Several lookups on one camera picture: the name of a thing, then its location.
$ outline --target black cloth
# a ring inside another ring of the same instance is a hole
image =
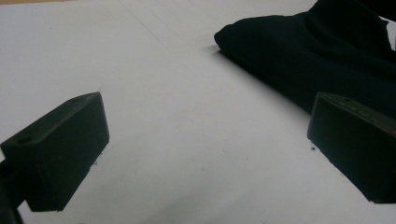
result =
[[[396,13],[394,1],[389,0],[360,0],[364,5],[369,7],[379,16],[387,18],[391,21],[396,21]]]
[[[215,34],[222,52],[303,109],[318,91],[396,118],[396,52],[387,23],[356,0],[318,0],[294,16],[243,19]]]

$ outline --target black fabric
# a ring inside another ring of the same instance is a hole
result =
[[[376,14],[387,18],[391,21],[396,21],[396,12],[394,1],[389,0],[360,0],[364,5],[369,7]]]
[[[358,1],[318,0],[294,16],[227,25],[215,40],[222,52],[308,112],[317,92],[326,91],[396,118],[396,52],[386,25]]]

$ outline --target white surface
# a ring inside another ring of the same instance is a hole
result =
[[[213,40],[228,23],[314,2],[0,6],[0,141],[92,91],[111,135],[64,211],[24,203],[26,224],[395,223],[396,205],[367,202],[310,149],[308,115]]]

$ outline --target white table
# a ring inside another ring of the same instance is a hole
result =
[[[306,138],[309,116],[219,54],[228,23],[314,0],[0,6],[0,142],[64,101],[104,98],[110,143],[62,212],[26,224],[381,223]],[[392,24],[390,35],[396,33]]]

